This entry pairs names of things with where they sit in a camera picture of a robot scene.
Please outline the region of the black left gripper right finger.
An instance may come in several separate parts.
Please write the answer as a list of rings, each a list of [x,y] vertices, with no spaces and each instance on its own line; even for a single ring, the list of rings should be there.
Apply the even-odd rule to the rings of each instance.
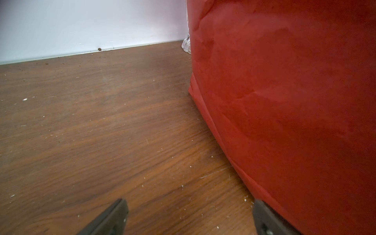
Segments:
[[[289,222],[261,200],[255,200],[253,218],[258,235],[301,235]]]

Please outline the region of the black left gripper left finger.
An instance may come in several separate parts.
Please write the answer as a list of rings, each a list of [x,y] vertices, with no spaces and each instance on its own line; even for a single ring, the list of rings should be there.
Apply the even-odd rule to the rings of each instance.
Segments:
[[[125,199],[118,199],[77,235],[123,235],[129,208]]]

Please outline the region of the red paper bag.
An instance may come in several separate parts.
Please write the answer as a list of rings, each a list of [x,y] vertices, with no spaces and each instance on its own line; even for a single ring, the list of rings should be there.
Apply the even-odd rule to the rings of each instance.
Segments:
[[[376,232],[375,1],[187,1],[190,94],[302,235]]]

